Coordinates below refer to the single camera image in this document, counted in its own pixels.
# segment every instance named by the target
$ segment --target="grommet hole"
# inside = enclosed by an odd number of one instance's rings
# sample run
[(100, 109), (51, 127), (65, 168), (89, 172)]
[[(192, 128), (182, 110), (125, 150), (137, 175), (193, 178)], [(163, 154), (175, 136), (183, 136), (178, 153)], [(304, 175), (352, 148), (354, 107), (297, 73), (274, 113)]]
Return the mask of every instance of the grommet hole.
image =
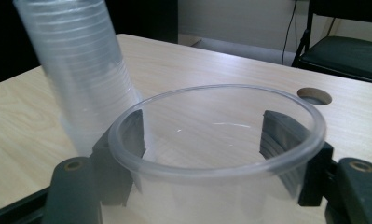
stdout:
[(296, 94), (313, 105), (329, 105), (333, 101), (330, 94), (315, 88), (302, 88)]
[(371, 173), (372, 172), (372, 167), (364, 162), (361, 161), (351, 161), (349, 165), (354, 169), (358, 170), (360, 172), (365, 172), (365, 173)]
[(74, 171), (80, 168), (83, 165), (82, 161), (71, 161), (64, 165), (64, 170), (66, 171)]

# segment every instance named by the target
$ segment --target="floor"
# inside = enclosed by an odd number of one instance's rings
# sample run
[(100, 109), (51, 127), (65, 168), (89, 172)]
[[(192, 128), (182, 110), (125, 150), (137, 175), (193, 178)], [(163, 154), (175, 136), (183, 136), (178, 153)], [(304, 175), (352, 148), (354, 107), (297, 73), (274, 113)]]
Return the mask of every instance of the floor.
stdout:
[(277, 63), (290, 66), (295, 54), (285, 52), (282, 62), (282, 51), (276, 49), (264, 49), (260, 47), (229, 43), (220, 40), (202, 38), (192, 45), (194, 48), (207, 49), (216, 52), (236, 55), (244, 58), (256, 59), (269, 63)]

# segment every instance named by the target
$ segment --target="chair back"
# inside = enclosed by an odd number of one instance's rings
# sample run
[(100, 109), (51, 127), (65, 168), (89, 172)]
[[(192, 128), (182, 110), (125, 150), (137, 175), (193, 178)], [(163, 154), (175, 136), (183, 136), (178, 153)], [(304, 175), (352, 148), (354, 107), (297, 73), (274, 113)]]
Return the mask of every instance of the chair back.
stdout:
[(372, 0), (310, 0), (310, 14), (372, 22)]

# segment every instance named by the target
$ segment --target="light wood tabletop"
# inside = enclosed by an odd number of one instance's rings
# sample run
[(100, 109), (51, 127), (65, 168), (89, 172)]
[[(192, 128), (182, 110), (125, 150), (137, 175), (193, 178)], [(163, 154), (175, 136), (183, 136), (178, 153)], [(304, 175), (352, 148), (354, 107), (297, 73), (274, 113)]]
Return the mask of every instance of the light wood tabletop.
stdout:
[[(332, 102), (315, 107), (325, 118), (334, 160), (372, 162), (371, 83), (130, 35), (117, 37), (133, 85), (144, 98), (211, 84), (252, 84), (294, 95), (302, 88), (325, 91)], [(0, 208), (47, 187), (54, 167), (76, 156), (59, 115), (40, 67), (0, 83)], [(324, 205), (298, 211), (297, 223), (325, 223)]]

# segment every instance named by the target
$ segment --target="white wall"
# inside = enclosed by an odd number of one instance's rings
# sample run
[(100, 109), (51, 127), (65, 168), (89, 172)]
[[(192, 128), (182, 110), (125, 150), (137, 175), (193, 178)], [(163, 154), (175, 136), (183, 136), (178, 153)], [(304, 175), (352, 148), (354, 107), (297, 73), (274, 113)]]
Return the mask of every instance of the white wall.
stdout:
[[(212, 39), (282, 49), (294, 0), (179, 0), (179, 33)], [(308, 1), (297, 3), (298, 43), (306, 27)], [(312, 43), (328, 29), (330, 19), (317, 17)], [(356, 34), (372, 40), (372, 26), (338, 21), (336, 35)], [(295, 27), (290, 29), (287, 51), (295, 51)]]

